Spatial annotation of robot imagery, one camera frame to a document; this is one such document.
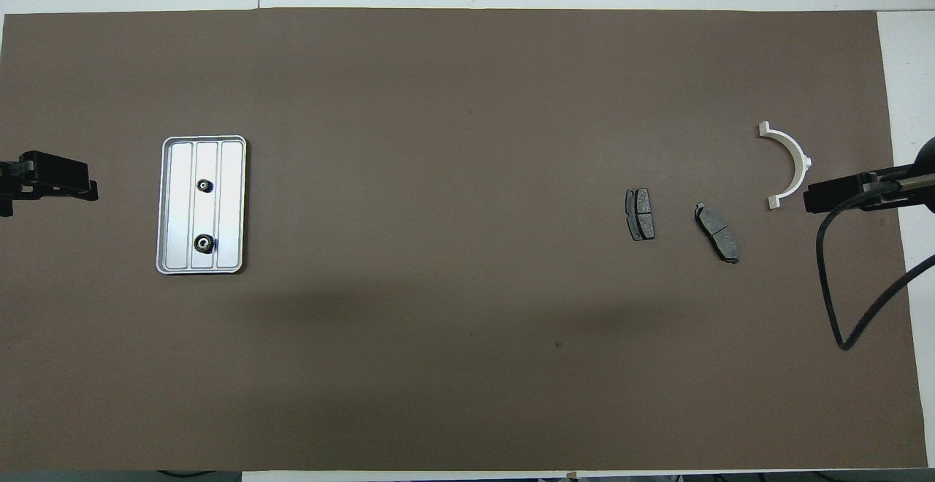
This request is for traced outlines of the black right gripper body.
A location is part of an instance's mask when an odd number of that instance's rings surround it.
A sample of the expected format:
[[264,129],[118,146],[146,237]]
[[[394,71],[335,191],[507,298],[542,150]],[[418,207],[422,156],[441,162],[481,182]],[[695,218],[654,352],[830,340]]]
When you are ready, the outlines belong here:
[[934,138],[922,146],[914,162],[880,172],[876,183],[886,192],[866,205],[867,212],[919,205],[934,213]]

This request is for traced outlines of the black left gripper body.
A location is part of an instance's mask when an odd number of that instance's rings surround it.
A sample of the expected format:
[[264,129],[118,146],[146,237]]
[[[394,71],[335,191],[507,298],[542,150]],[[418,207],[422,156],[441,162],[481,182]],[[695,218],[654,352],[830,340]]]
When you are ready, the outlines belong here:
[[20,155],[17,161],[1,163],[1,216],[13,216],[13,202],[16,200],[38,200],[36,193],[24,191],[26,173],[33,169],[32,159],[27,153]]

